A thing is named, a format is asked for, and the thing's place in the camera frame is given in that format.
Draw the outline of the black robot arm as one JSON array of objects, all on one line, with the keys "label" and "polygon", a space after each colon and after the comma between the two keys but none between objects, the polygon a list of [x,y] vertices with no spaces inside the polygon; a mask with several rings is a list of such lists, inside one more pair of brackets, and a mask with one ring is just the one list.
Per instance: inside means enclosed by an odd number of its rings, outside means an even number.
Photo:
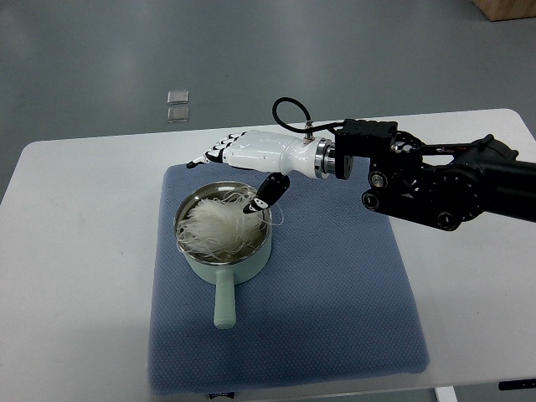
[{"label": "black robot arm", "polygon": [[348,179],[353,159],[369,160],[363,206],[452,231],[484,212],[533,222],[535,165],[488,134],[470,143],[426,145],[395,121],[346,119],[324,125],[334,143],[320,170]]}]

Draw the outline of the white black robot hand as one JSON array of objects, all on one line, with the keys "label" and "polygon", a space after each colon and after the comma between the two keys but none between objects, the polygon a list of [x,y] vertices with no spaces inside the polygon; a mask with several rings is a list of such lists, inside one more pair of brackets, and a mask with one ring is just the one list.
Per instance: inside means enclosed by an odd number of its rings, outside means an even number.
[{"label": "white black robot hand", "polygon": [[244,131],[230,134],[200,157],[187,163],[198,165],[223,163],[232,168],[268,173],[256,196],[243,208],[245,214],[264,211],[273,206],[290,187],[288,174],[299,172],[308,178],[326,178],[324,157],[332,142],[327,139],[303,140],[267,131]]}]

